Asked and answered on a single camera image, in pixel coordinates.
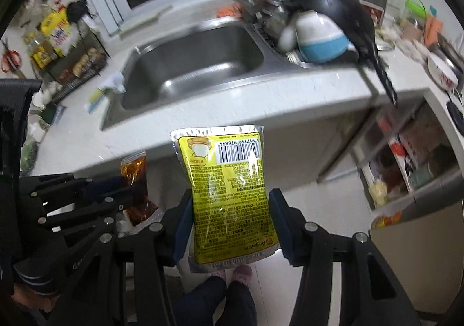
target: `red scissors handle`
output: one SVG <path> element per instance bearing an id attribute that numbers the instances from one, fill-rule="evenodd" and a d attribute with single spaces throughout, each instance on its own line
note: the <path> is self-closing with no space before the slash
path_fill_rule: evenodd
<path id="1" fill-rule="evenodd" d="M 2 61 L 1 61 L 1 70 L 4 73 L 11 71 L 11 64 L 8 59 L 10 59 L 10 61 L 13 62 L 16 68 L 21 67 L 22 59 L 19 53 L 14 50 L 8 50 L 5 54 L 3 54 Z"/>

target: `yellow food pouch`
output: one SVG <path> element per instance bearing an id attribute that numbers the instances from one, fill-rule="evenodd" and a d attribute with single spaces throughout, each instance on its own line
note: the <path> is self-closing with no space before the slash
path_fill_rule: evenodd
<path id="1" fill-rule="evenodd" d="M 40 30 L 48 38 L 56 53 L 64 57 L 63 46 L 71 36 L 71 25 L 68 22 L 66 8 L 47 15 L 40 24 Z"/>
<path id="2" fill-rule="evenodd" d="M 251 263 L 279 248 L 264 186 L 262 133 L 258 125 L 171 132 L 192 185 L 192 272 Z"/>

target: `black frying pan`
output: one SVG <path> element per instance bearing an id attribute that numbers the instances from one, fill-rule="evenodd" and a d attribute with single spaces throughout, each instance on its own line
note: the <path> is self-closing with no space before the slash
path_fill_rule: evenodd
<path id="1" fill-rule="evenodd" d="M 398 96 L 377 52 L 374 23 L 357 0 L 291 0 L 304 10 L 314 10 L 330 17 L 356 47 L 360 60 L 370 60 L 391 103 L 396 106 Z"/>

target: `blue and white bowl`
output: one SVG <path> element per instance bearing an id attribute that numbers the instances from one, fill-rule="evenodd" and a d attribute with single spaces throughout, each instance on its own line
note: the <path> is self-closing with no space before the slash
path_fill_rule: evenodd
<path id="1" fill-rule="evenodd" d="M 329 17 L 315 11 L 300 14 L 296 37 L 302 56 L 310 63 L 326 63 L 343 54 L 349 40 Z"/>

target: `stainless steel sink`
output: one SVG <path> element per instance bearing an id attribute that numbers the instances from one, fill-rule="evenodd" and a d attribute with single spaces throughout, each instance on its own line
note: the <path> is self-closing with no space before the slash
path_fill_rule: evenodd
<path id="1" fill-rule="evenodd" d="M 250 25 L 233 17 L 206 21 L 134 48 L 122 74 L 126 93 L 110 97 L 102 129 L 194 94 L 303 71 L 285 61 Z"/>

